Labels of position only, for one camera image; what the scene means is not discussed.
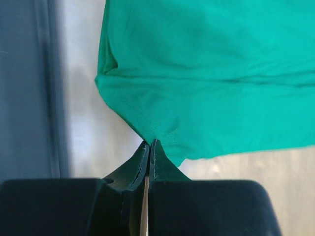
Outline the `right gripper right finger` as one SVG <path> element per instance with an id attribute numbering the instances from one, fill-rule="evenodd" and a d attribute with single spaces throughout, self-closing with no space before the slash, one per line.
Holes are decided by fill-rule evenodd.
<path id="1" fill-rule="evenodd" d="M 191 181 L 166 156 L 160 140 L 151 144 L 148 163 L 149 183 L 154 181 Z"/>

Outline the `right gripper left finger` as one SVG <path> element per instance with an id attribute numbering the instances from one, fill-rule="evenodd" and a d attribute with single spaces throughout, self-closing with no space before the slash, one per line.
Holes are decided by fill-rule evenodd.
<path id="1" fill-rule="evenodd" d="M 142 142 L 129 160 L 103 178 L 107 236 L 140 235 L 148 160 L 149 145 Z"/>

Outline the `green t shirt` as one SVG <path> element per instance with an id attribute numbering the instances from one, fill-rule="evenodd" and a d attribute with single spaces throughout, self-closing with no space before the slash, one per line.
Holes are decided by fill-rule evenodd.
<path id="1" fill-rule="evenodd" d="M 312 146 L 315 3 L 108 0 L 95 83 L 177 166 Z"/>

